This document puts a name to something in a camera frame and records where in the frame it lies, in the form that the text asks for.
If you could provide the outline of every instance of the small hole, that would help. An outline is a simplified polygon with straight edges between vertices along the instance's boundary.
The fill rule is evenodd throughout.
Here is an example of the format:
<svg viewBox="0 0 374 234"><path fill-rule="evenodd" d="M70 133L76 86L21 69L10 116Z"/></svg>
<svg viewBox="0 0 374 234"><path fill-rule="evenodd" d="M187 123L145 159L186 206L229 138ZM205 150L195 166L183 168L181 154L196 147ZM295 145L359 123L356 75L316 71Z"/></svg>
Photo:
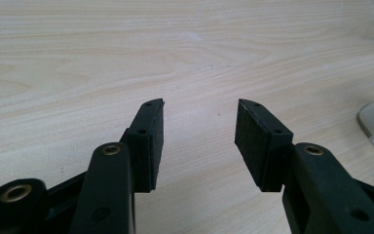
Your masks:
<svg viewBox="0 0 374 234"><path fill-rule="evenodd" d="M94 221L103 221L111 215L111 211L107 207L101 207L93 211Z"/></svg>
<svg viewBox="0 0 374 234"><path fill-rule="evenodd" d="M351 215L352 217L354 217L354 218L356 218L360 221L369 220L369 215L359 208L349 208L347 210L347 212L348 212L349 215Z"/></svg>
<svg viewBox="0 0 374 234"><path fill-rule="evenodd" d="M121 148L116 145L108 145L102 149L104 155L114 155L120 152Z"/></svg>
<svg viewBox="0 0 374 234"><path fill-rule="evenodd" d="M312 145L306 146L305 151L308 152L309 154L317 155L317 156L323 154L323 150L321 150L321 149L319 149L315 146L312 146Z"/></svg>
<svg viewBox="0 0 374 234"><path fill-rule="evenodd" d="M17 187L14 190L12 190L8 193L8 198L9 199L16 198L16 197L22 195L22 193L24 193L25 191L26 191L26 189L24 187Z"/></svg>

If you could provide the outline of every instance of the mounting hole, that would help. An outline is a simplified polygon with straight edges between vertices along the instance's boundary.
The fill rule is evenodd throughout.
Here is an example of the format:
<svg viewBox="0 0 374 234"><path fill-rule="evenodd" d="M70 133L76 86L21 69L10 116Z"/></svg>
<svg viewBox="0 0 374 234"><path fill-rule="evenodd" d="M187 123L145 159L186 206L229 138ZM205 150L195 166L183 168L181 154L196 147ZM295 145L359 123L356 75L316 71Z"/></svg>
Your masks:
<svg viewBox="0 0 374 234"><path fill-rule="evenodd" d="M321 150L320 148L317 148L316 146L308 145L304 149L307 153L312 154L312 155L317 155L317 156L323 155L323 150Z"/></svg>
<svg viewBox="0 0 374 234"><path fill-rule="evenodd" d="M18 184L8 188L2 195L1 201L4 203L13 203L26 197L32 191L29 184Z"/></svg>
<svg viewBox="0 0 374 234"><path fill-rule="evenodd" d="M93 211L92 218L94 221L103 221L111 215L111 210L107 207L101 207Z"/></svg>
<svg viewBox="0 0 374 234"><path fill-rule="evenodd" d="M369 215L359 208L348 208L347 213L360 221L369 220Z"/></svg>
<svg viewBox="0 0 374 234"><path fill-rule="evenodd" d="M103 155L114 155L114 154L118 154L120 151L121 151L121 148L119 146L108 145L102 149L102 154Z"/></svg>

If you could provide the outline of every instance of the wooden table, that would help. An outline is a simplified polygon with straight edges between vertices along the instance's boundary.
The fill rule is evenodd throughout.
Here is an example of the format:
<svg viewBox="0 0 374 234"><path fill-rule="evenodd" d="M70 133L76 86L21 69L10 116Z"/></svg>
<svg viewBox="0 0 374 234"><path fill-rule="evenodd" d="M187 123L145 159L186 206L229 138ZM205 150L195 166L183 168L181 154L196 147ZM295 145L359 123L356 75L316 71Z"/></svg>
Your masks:
<svg viewBox="0 0 374 234"><path fill-rule="evenodd" d="M374 0L0 1L0 185L83 172L153 98L165 147L138 233L288 233L234 144L238 99L374 185L355 119L374 100Z"/></svg>

